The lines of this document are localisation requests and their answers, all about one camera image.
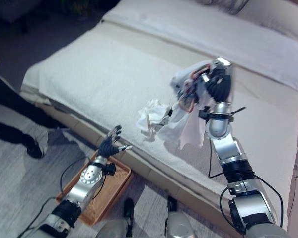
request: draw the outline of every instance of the white towel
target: white towel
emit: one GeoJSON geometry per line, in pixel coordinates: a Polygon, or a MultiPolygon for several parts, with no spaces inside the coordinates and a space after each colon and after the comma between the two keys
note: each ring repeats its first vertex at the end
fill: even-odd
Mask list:
{"type": "MultiPolygon", "coordinates": [[[[183,93],[184,82],[190,79],[191,72],[208,63],[211,63],[211,61],[199,62],[177,72],[173,76],[170,86],[178,97],[183,93]]],[[[176,103],[172,106],[173,112],[170,117],[168,116],[169,106],[161,104],[159,100],[150,100],[144,108],[138,111],[137,127],[142,130],[144,135],[153,138],[153,135],[157,134],[161,140],[175,143],[179,149],[182,149],[185,144],[201,148],[203,146],[205,123],[201,122],[203,119],[198,117],[199,110],[202,110],[204,106],[211,106],[213,100],[202,83],[198,83],[196,93],[199,97],[199,103],[194,106],[192,112],[184,111],[176,103]]]]}
{"type": "Polygon", "coordinates": [[[168,113],[171,107],[161,104],[158,99],[147,102],[146,106],[138,111],[139,119],[136,126],[145,135],[152,137],[156,131],[168,122],[168,113]]]}

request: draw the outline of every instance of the orange tray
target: orange tray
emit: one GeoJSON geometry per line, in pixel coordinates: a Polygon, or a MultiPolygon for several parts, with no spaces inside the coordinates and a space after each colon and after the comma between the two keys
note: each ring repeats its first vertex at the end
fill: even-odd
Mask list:
{"type": "MultiPolygon", "coordinates": [[[[96,157],[95,152],[91,157],[91,160],[94,160],[96,157]]],[[[108,158],[109,163],[114,163],[116,165],[116,172],[114,176],[108,175],[105,180],[105,184],[98,194],[98,196],[91,201],[86,210],[80,215],[80,219],[88,224],[93,226],[95,223],[106,218],[109,214],[111,208],[118,201],[121,194],[124,192],[128,186],[130,180],[133,177],[131,169],[116,160],[113,157],[108,158]]],[[[71,188],[79,181],[81,172],[86,168],[87,164],[75,175],[75,177],[65,186],[64,194],[67,194],[71,188]]],[[[56,201],[60,203],[62,200],[61,193],[58,194],[56,201]]]]}

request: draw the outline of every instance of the robotic hand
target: robotic hand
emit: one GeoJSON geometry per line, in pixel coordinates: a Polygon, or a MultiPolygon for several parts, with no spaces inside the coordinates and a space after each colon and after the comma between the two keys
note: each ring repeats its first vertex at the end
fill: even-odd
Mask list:
{"type": "Polygon", "coordinates": [[[289,235],[276,225],[277,218],[273,206],[239,141],[231,133],[229,123],[233,122],[232,115],[237,112],[231,112],[233,92],[231,63],[223,58],[217,58],[211,65],[203,68],[204,70],[200,70],[195,77],[204,82],[207,92],[213,97],[216,105],[212,110],[205,107],[199,111],[199,117],[206,121],[206,135],[215,148],[228,182],[227,188],[230,194],[235,196],[229,201],[233,224],[225,217],[226,220],[248,238],[267,236],[289,238],[289,235]]]}
{"type": "Polygon", "coordinates": [[[115,174],[116,167],[113,163],[107,164],[107,158],[132,148],[131,145],[114,146],[120,133],[121,126],[116,126],[107,134],[99,146],[95,160],[89,162],[76,185],[28,238],[65,238],[68,235],[80,214],[94,198],[95,192],[103,185],[104,177],[115,174]]]}

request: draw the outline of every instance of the wire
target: wire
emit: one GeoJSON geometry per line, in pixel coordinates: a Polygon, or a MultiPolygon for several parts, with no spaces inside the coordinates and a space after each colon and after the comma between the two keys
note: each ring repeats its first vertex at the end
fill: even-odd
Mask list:
{"type": "Polygon", "coordinates": [[[292,205],[290,206],[290,210],[289,210],[289,213],[288,213],[287,217],[289,217],[290,213],[292,212],[292,208],[293,208],[293,205],[294,205],[295,192],[296,192],[296,179],[298,179],[298,175],[295,176],[295,177],[292,177],[292,179],[295,179],[295,181],[294,181],[294,195],[293,195],[292,205]]]}
{"type": "Polygon", "coordinates": [[[226,190],[228,189],[228,187],[226,187],[223,192],[221,193],[220,195],[220,210],[222,212],[222,215],[223,217],[225,218],[225,220],[234,228],[236,229],[236,227],[234,226],[234,224],[227,218],[227,216],[225,215],[224,211],[223,211],[223,208],[222,208],[222,198],[223,198],[223,195],[224,193],[226,192],[226,190]]]}
{"type": "Polygon", "coordinates": [[[210,142],[210,165],[209,165],[209,175],[208,175],[208,177],[209,177],[209,179],[212,179],[212,178],[215,178],[217,176],[220,176],[220,175],[224,174],[224,172],[219,173],[217,175],[210,176],[211,175],[211,164],[212,164],[212,144],[211,144],[211,139],[210,138],[209,138],[209,142],[210,142]]]}
{"type": "Polygon", "coordinates": [[[101,187],[100,187],[100,190],[99,190],[98,193],[93,197],[92,200],[94,200],[94,198],[97,197],[97,196],[99,195],[99,193],[101,192],[101,190],[103,189],[106,178],[107,178],[107,175],[105,175],[105,177],[104,177],[104,181],[103,181],[103,184],[102,184],[101,187]]]}
{"type": "Polygon", "coordinates": [[[20,238],[24,235],[24,233],[26,233],[27,231],[31,230],[31,229],[34,229],[33,227],[30,227],[35,221],[36,219],[38,219],[38,217],[41,215],[43,209],[44,209],[44,206],[51,200],[51,199],[56,199],[56,197],[49,197],[42,205],[39,213],[35,216],[35,218],[30,222],[30,224],[24,229],[24,231],[22,231],[18,236],[17,238],[20,238]]]}
{"type": "Polygon", "coordinates": [[[71,163],[70,165],[68,165],[68,166],[66,167],[66,169],[63,171],[63,173],[61,174],[61,177],[60,177],[60,190],[61,190],[62,198],[65,197],[65,194],[64,194],[64,191],[63,191],[63,186],[62,186],[62,180],[63,180],[63,176],[64,176],[65,172],[66,172],[71,166],[73,166],[73,165],[76,164],[77,162],[79,162],[79,161],[81,161],[81,160],[83,160],[83,159],[86,159],[86,158],[89,159],[89,157],[84,156],[83,158],[80,158],[80,159],[78,159],[78,160],[75,160],[73,163],[71,163]]]}
{"type": "Polygon", "coordinates": [[[279,200],[280,200],[280,207],[281,207],[281,214],[280,214],[280,227],[282,228],[283,227],[283,219],[284,219],[284,203],[283,203],[283,199],[282,197],[280,196],[280,194],[272,187],[270,186],[269,183],[267,183],[265,180],[263,180],[261,177],[259,177],[258,175],[255,175],[254,176],[256,178],[258,178],[259,180],[261,180],[264,184],[266,184],[267,186],[269,186],[270,189],[272,189],[276,194],[277,196],[279,197],[279,200]]]}

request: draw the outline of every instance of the person's leg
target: person's leg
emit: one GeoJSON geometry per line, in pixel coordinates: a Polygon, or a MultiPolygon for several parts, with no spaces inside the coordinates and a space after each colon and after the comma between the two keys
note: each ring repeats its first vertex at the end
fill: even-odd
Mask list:
{"type": "Polygon", "coordinates": [[[48,116],[42,109],[29,103],[14,92],[0,79],[0,104],[25,115],[35,123],[47,128],[62,127],[56,120],[48,116]]]}
{"type": "Polygon", "coordinates": [[[24,134],[12,126],[0,123],[0,139],[13,144],[23,144],[27,148],[27,153],[35,159],[43,157],[38,143],[30,135],[24,134]]]}
{"type": "Polygon", "coordinates": [[[177,200],[168,196],[168,219],[165,221],[164,235],[166,238],[195,238],[193,228],[188,218],[177,212],[177,200]]]}
{"type": "Polygon", "coordinates": [[[96,238],[132,237],[134,202],[131,198],[125,200],[123,216],[123,219],[108,221],[99,231],[96,238]]]}

